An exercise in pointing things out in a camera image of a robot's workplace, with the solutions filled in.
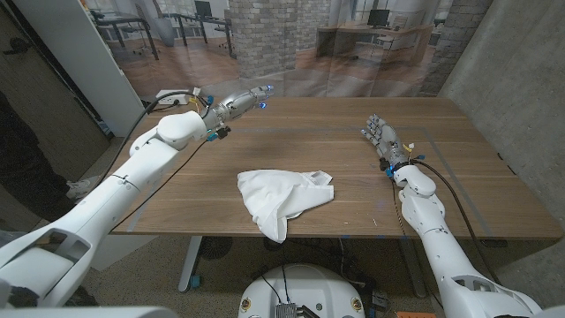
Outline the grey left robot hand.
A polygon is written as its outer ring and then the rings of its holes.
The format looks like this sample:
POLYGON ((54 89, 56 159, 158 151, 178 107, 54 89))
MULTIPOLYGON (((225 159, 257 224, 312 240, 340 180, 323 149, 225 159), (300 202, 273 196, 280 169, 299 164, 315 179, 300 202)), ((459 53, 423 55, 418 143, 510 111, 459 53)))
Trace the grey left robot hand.
POLYGON ((234 93, 218 103, 218 117, 223 122, 235 120, 247 111, 253 109, 264 109, 266 99, 274 92, 272 85, 255 87, 242 93, 234 93))

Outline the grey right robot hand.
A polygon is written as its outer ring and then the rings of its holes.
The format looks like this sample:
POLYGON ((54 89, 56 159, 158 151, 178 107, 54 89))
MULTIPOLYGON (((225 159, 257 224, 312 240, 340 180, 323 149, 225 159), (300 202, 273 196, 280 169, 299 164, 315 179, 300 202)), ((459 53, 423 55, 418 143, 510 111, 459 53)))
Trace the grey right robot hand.
POLYGON ((395 167, 399 163, 407 163, 408 156, 402 147, 395 129, 376 114, 366 120, 366 129, 361 133, 375 146, 380 158, 384 158, 395 167))

